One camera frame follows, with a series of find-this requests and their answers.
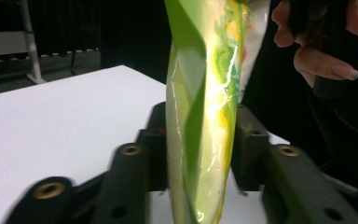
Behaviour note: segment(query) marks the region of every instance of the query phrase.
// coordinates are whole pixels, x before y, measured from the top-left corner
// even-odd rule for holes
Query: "white surface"
[[[0,223],[43,178],[78,185],[105,171],[163,101],[164,85],[124,66],[0,94]],[[151,223],[172,223],[168,192],[152,195]],[[221,223],[265,224],[259,197],[240,196],[230,175]]]

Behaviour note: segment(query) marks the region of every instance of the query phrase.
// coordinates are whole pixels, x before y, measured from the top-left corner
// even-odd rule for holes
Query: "screw hole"
[[[43,190],[43,193],[44,193],[44,194],[49,194],[49,193],[53,192],[53,191],[56,190],[56,189],[57,189],[57,186],[51,185],[51,186],[48,186],[47,188],[45,188],[45,189]]]
[[[133,156],[140,153],[142,150],[136,146],[125,147],[121,150],[121,153],[126,156]]]
[[[324,212],[327,214],[328,217],[334,219],[335,221],[342,221],[343,216],[336,210],[332,208],[326,208],[324,209]]]
[[[34,191],[34,197],[36,199],[50,199],[54,198],[65,190],[65,185],[60,182],[51,182],[44,184]]]
[[[298,150],[291,147],[281,147],[279,150],[285,156],[297,157],[299,155]]]
[[[113,218],[121,218],[127,215],[127,210],[123,206],[116,207],[112,211],[112,217]]]

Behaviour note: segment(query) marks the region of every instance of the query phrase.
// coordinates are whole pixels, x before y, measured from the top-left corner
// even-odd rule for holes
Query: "brass ring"
[[[65,190],[65,185],[60,182],[50,182],[44,184],[34,191],[34,197],[36,199],[50,199],[54,198]]]
[[[297,157],[300,154],[297,149],[291,147],[280,147],[279,151],[281,152],[281,154],[288,157]]]
[[[140,153],[142,149],[137,146],[128,146],[121,149],[121,153],[125,156],[133,156]]]

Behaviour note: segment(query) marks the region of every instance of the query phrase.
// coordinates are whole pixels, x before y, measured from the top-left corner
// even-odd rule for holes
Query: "green plastic bag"
[[[239,0],[165,0],[174,223],[217,223],[233,144],[248,8]]]

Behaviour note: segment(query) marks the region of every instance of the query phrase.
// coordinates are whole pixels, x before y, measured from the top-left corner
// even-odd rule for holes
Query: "transparent plastic bag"
[[[172,30],[166,110],[174,223],[217,223],[221,217],[243,37],[252,18],[247,3],[165,0]]]

